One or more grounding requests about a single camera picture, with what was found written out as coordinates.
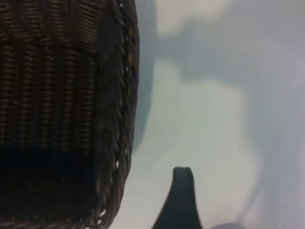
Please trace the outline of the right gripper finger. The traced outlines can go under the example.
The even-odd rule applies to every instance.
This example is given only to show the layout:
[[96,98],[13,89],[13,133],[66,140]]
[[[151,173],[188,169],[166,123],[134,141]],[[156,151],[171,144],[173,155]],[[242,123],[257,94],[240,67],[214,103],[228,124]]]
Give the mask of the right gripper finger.
[[175,167],[170,191],[154,229],[201,229],[194,178],[189,167]]

